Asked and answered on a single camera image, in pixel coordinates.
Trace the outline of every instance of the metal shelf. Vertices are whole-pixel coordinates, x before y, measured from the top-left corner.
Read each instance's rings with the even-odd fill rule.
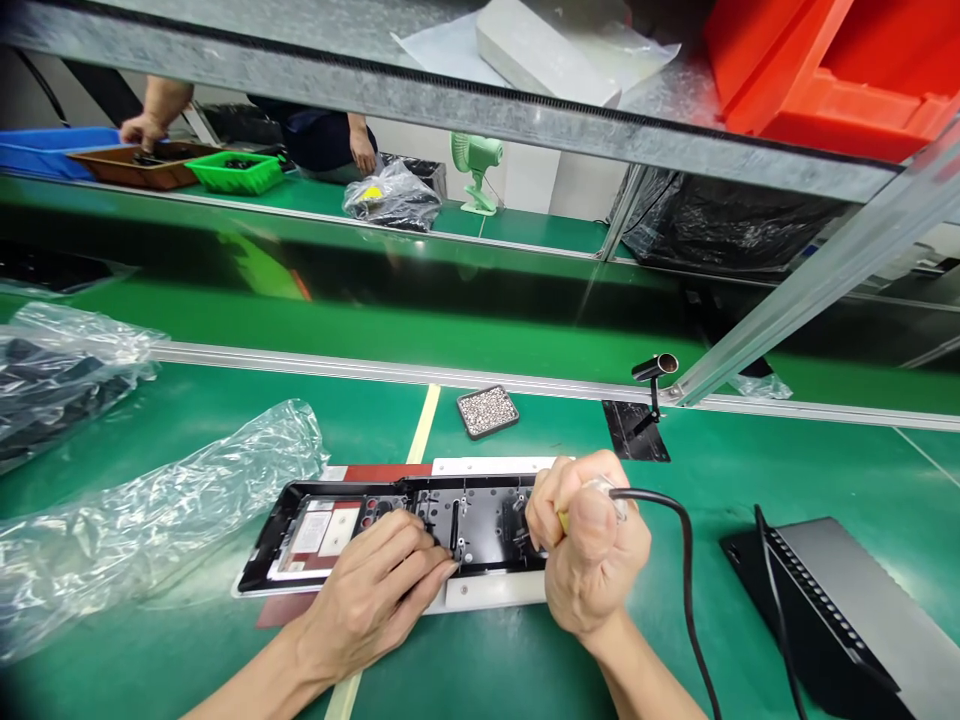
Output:
[[[646,118],[398,67],[409,60],[391,32],[416,32],[482,4],[286,0],[280,11],[255,0],[26,0],[0,40],[94,64],[855,203],[868,202],[900,172],[704,129],[716,124],[716,99],[709,67],[696,58],[679,59],[649,81],[631,103]]]

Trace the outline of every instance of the brown tray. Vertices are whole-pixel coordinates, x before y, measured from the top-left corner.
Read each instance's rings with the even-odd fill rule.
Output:
[[[68,157],[83,165],[97,180],[103,183],[151,188],[153,190],[174,190],[197,183],[197,176],[193,174],[193,170],[186,167],[186,163],[198,157],[213,155],[221,151],[218,147],[195,143],[170,142],[164,143],[164,145],[170,149],[189,150],[193,157],[163,165],[154,165],[153,167],[141,167],[133,162],[133,154],[140,151],[137,145],[124,145],[109,150],[75,153]]]

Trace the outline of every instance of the yellow line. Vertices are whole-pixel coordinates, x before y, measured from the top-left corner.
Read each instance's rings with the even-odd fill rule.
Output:
[[[420,411],[420,422],[417,423],[417,431],[413,434],[410,452],[407,453],[408,465],[423,462],[423,451],[427,449],[427,440],[430,437],[430,428],[433,427],[433,416],[437,412],[439,399],[440,386],[429,385],[427,397],[423,401],[423,410]]]
[[[423,401],[423,410],[420,411],[420,422],[417,423],[417,431],[413,434],[410,452],[407,453],[408,465],[423,461],[423,451],[427,449],[427,440],[430,438],[430,428],[433,427],[433,416],[437,412],[439,400],[440,386],[429,385],[427,397]],[[358,672],[343,682],[337,683],[330,696],[330,704],[327,706],[327,714],[323,716],[324,720],[350,720],[362,676],[363,673]]]

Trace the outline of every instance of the black cable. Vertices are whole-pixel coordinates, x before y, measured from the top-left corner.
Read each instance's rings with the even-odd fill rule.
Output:
[[[780,605],[780,593],[777,592],[777,581],[773,577],[773,566],[770,563],[770,546],[767,544],[767,521],[759,505],[753,506],[753,514],[757,520],[757,537],[760,540],[763,562],[767,567],[767,580],[770,582],[770,594],[773,596],[773,606],[777,611],[777,643],[780,645],[780,654],[783,655],[783,664],[787,668],[787,681],[790,683],[790,694],[793,695],[793,704],[797,708],[800,720],[807,720],[807,711],[803,707],[803,698],[800,695],[800,684],[797,682],[797,673],[793,668],[793,653],[787,639],[787,619],[783,616],[783,607]]]
[[[50,104],[53,106],[53,111],[57,114],[57,117],[60,119],[60,124],[64,127],[70,127],[70,123],[67,122],[67,116],[63,112],[63,107],[60,105],[60,101],[57,100],[56,93],[53,92],[53,88],[47,84],[47,79],[43,76],[37,66],[33,64],[33,61],[26,56],[26,53],[19,48],[14,48],[13,52],[16,53],[17,57],[20,58],[20,62],[27,66],[27,70],[30,71],[30,74],[33,75],[33,79],[37,81],[37,84],[40,85],[40,89],[43,90],[43,94],[47,96],[47,100],[50,101]]]
[[[697,665],[700,668],[700,674],[703,676],[703,684],[707,687],[707,695],[710,696],[713,718],[714,720],[723,720],[717,693],[713,689],[713,681],[710,679],[710,671],[707,670],[707,662],[703,659],[703,650],[700,649],[700,641],[697,639],[697,627],[693,622],[693,527],[690,524],[690,516],[687,514],[686,508],[673,498],[652,490],[615,488],[610,491],[610,498],[613,500],[617,498],[645,500],[668,507],[680,516],[680,529],[683,535],[683,614],[687,621],[687,633],[690,635],[693,654],[697,658]]]
[[[621,237],[623,235],[629,235],[630,233],[632,233],[634,230],[637,229],[637,226],[643,222],[643,219],[647,216],[647,213],[653,210],[656,204],[660,202],[660,198],[662,198],[666,194],[667,190],[670,189],[670,186],[673,185],[673,181],[676,180],[676,178],[677,176],[674,174],[669,180],[667,180],[666,184],[663,186],[663,190],[661,190],[660,194],[657,195],[657,199],[654,200],[652,203],[650,203],[649,207],[647,207],[647,209],[643,211],[643,214],[637,218],[637,221],[630,226],[629,230],[624,230],[623,233],[621,233]]]

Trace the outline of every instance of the blue plastic crate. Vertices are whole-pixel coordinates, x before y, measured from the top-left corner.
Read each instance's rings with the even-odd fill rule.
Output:
[[[53,128],[0,132],[0,168],[40,177],[93,180],[70,153],[120,145],[114,128]]]

